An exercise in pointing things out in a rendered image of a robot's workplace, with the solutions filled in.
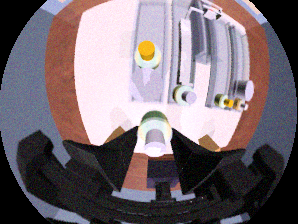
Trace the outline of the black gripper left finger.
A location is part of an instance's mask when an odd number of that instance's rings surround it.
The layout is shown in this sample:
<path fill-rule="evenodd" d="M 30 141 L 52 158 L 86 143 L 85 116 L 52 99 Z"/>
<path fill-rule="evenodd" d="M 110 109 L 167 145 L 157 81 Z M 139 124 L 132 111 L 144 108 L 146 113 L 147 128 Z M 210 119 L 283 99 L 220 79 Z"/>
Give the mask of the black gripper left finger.
<path fill-rule="evenodd" d="M 80 163 L 100 171 L 106 183 L 112 185 L 113 190 L 120 193 L 130 161 L 132 161 L 130 159 L 137 145 L 138 128 L 140 125 L 130 128 L 129 131 L 114 137 L 108 143 L 101 144 L 100 147 L 80 144 L 77 141 L 74 143 L 69 139 L 63 141 L 63 147 L 69 153 L 69 157 L 74 157 Z"/>

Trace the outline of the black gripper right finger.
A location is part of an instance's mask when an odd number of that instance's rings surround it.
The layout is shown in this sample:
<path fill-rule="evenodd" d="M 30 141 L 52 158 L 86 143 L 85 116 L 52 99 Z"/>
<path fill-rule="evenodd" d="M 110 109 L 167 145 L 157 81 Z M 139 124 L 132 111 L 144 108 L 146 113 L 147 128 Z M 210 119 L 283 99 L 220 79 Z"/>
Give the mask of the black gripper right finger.
<path fill-rule="evenodd" d="M 246 149 L 243 148 L 234 149 L 234 151 L 209 151 L 176 129 L 170 129 L 173 133 L 170 148 L 173 151 L 182 196 L 194 193 L 193 190 L 205 183 L 205 180 L 209 179 L 209 176 L 212 176 L 216 169 L 233 163 L 233 161 L 238 161 L 245 156 Z"/>

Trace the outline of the orange cube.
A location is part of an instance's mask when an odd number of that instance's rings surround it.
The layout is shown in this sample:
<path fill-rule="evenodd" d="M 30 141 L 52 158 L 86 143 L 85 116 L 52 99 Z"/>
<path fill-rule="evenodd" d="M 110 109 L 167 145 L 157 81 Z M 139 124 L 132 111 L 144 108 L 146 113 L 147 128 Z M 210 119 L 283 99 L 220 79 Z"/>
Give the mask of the orange cube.
<path fill-rule="evenodd" d="M 106 141 L 104 141 L 104 143 L 108 143 L 108 141 L 112 141 L 114 139 L 114 137 L 118 137 L 120 135 L 122 135 L 122 133 L 125 133 L 124 128 L 118 127 L 117 129 L 114 129 L 114 131 L 112 132 L 112 135 L 108 136 L 108 139 L 105 139 Z"/>
<path fill-rule="evenodd" d="M 200 141 L 198 145 L 201 145 L 201 147 L 209 149 L 209 151 L 220 152 L 221 147 L 218 147 L 218 144 L 216 141 L 212 140 L 212 137 L 205 135 L 204 137 L 201 137 L 201 139 L 198 139 L 198 141 Z"/>

